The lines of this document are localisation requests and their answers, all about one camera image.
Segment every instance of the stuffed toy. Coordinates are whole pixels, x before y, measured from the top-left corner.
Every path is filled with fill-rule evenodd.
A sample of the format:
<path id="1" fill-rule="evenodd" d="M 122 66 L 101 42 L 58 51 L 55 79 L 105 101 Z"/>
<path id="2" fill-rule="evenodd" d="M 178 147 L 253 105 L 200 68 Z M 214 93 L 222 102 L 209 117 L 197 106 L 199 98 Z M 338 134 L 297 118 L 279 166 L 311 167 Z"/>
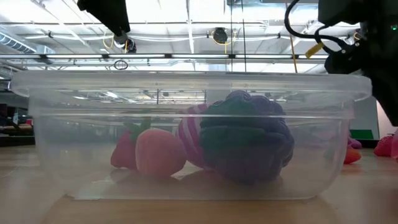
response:
<path id="1" fill-rule="evenodd" d="M 242 184 L 275 180 L 293 156 L 294 139 L 284 118 L 266 116 L 285 113 L 265 96 L 234 91 L 202 114 L 225 115 L 202 118 L 200 146 L 206 165 L 226 179 Z"/>
<path id="2" fill-rule="evenodd" d="M 393 136 L 380 139 L 373 153 L 377 156 L 391 157 L 398 162 L 398 129 Z"/>
<path id="3" fill-rule="evenodd" d="M 172 133 L 152 128 L 138 136 L 136 162 L 141 174 L 170 177 L 184 167 L 186 160 L 184 145 Z"/>
<path id="4" fill-rule="evenodd" d="M 386 136 L 380 139 L 373 153 L 377 156 L 391 157 L 393 136 Z"/>
<path id="5" fill-rule="evenodd" d="M 294 139 L 284 118 L 278 117 L 285 113 L 265 96 L 233 91 L 224 101 L 180 113 L 208 116 L 184 116 L 175 135 L 150 128 L 150 118 L 140 126 L 125 124 L 129 131 L 119 139 L 111 164 L 164 178 L 188 160 L 226 180 L 254 184 L 277 179 L 292 159 Z"/>
<path id="6" fill-rule="evenodd" d="M 138 135 L 150 128 L 150 119 L 145 118 L 140 126 L 124 124 L 127 130 L 120 138 L 111 156 L 111 165 L 116 168 L 136 170 L 136 141 Z"/>
<path id="7" fill-rule="evenodd" d="M 191 106 L 186 110 L 180 111 L 181 114 L 201 114 L 210 104 L 200 104 Z M 209 169 L 206 167 L 203 159 L 203 149 L 199 144 L 199 133 L 200 133 L 200 121 L 201 117 L 183 117 L 180 124 L 178 125 L 175 133 L 184 145 L 184 149 L 187 155 L 187 160 L 193 165 L 202 169 Z"/>
<path id="8" fill-rule="evenodd" d="M 352 164 L 362 158 L 359 150 L 353 148 L 352 146 L 347 146 L 346 157 L 344 159 L 344 164 Z"/>

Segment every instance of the pink object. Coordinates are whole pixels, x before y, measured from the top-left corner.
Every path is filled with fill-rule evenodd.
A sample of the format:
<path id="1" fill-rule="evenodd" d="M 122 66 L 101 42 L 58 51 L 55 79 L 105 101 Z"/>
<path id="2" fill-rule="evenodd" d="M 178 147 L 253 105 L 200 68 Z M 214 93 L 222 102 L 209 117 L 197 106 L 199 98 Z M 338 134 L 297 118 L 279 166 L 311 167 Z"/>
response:
<path id="1" fill-rule="evenodd" d="M 348 146 L 351 146 L 354 149 L 362 149 L 362 144 L 351 137 L 348 137 Z"/>
<path id="2" fill-rule="evenodd" d="M 183 143 L 168 131 L 152 128 L 137 138 L 136 162 L 141 174 L 169 177 L 186 161 Z"/>
<path id="3" fill-rule="evenodd" d="M 394 159 L 397 159 L 397 162 L 398 162 L 398 129 L 397 129 L 396 133 L 394 134 L 394 138 L 392 140 L 391 157 L 393 157 Z"/>
<path id="4" fill-rule="evenodd" d="M 181 111 L 181 114 L 200 114 L 209 106 L 210 104 L 206 103 L 191 106 L 188 109 Z M 182 118 L 175 135 L 181 139 L 184 145 L 187 160 L 195 166 L 205 168 L 203 149 L 199 144 L 200 121 L 201 118 L 199 117 Z"/>
<path id="5" fill-rule="evenodd" d="M 135 170 L 136 165 L 136 143 L 130 140 L 130 131 L 126 131 L 119 139 L 116 149 L 111 156 L 111 165 L 116 168 L 125 167 Z"/>

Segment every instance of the fluorescent light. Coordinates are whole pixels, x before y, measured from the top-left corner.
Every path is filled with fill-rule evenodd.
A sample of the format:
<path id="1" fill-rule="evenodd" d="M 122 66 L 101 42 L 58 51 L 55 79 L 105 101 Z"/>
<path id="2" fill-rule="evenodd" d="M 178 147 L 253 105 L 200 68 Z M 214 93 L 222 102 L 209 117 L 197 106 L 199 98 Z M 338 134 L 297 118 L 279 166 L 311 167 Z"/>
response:
<path id="1" fill-rule="evenodd" d="M 40 58 L 39 55 L 35 55 L 35 54 L 9 54 L 9 55 L 0 55 L 0 58 L 21 58 L 21 59 L 25 59 L 25 58 Z"/>
<path id="2" fill-rule="evenodd" d="M 112 92 L 106 92 L 105 95 L 113 97 L 113 98 L 119 98 L 116 94 L 114 94 Z"/>
<path id="3" fill-rule="evenodd" d="M 111 54 L 110 58 L 164 58 L 164 54 Z"/>
<path id="4" fill-rule="evenodd" d="M 215 55 L 215 54 L 173 54 L 172 58 L 228 58 L 229 55 Z"/>
<path id="5" fill-rule="evenodd" d="M 79 100 L 87 100 L 87 98 L 82 97 L 82 96 L 74 96 L 74 98 L 79 99 Z"/>
<path id="6" fill-rule="evenodd" d="M 326 59 L 329 55 L 312 55 L 310 59 Z M 298 56 L 298 59 L 307 59 L 305 55 Z"/>
<path id="7" fill-rule="evenodd" d="M 87 54 L 87 55 L 47 55 L 47 58 L 102 58 L 102 55 Z"/>
<path id="8" fill-rule="evenodd" d="M 292 59 L 293 55 L 236 55 L 236 58 Z"/>

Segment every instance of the clear plastic container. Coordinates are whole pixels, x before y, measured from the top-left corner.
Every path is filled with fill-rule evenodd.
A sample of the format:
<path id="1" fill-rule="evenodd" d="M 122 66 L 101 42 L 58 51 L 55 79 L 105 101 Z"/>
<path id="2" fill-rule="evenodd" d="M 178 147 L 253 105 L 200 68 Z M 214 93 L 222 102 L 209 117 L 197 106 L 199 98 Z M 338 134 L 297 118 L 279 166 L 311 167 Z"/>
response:
<path id="1" fill-rule="evenodd" d="M 11 85 L 30 97 L 42 165 L 85 200 L 316 196 L 371 94 L 365 77 L 282 73 L 28 71 Z M 143 140 L 140 125 L 157 129 Z M 111 164 L 123 141 L 130 169 Z"/>

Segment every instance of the plush fruit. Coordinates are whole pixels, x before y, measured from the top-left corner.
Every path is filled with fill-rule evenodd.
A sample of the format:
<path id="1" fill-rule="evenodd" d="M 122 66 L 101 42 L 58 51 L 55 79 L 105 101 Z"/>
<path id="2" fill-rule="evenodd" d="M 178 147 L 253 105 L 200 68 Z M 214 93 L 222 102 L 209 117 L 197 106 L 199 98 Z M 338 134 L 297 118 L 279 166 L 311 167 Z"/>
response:
<path id="1" fill-rule="evenodd" d="M 150 118 L 145 118 L 141 125 L 124 124 L 129 130 L 120 138 L 111 156 L 111 165 L 116 168 L 136 170 L 136 141 L 138 135 L 150 128 Z"/>
<path id="2" fill-rule="evenodd" d="M 186 160 L 183 143 L 168 131 L 148 129 L 137 138 L 136 163 L 141 174 L 169 177 L 180 171 Z"/>
<path id="3" fill-rule="evenodd" d="M 111 165 L 116 168 L 137 169 L 136 143 L 130 140 L 130 131 L 126 131 L 118 141 L 111 156 Z"/>
<path id="4" fill-rule="evenodd" d="M 241 184 L 272 181 L 292 159 L 294 139 L 278 117 L 285 115 L 278 103 L 234 91 L 202 113 L 224 115 L 207 116 L 200 123 L 206 165 L 224 178 Z"/>
<path id="5" fill-rule="evenodd" d="M 357 149 L 347 146 L 347 153 L 344 159 L 344 164 L 352 164 L 362 158 L 361 154 Z"/>
<path id="6" fill-rule="evenodd" d="M 377 156 L 391 157 L 392 140 L 392 136 L 386 136 L 380 139 L 373 153 Z"/>

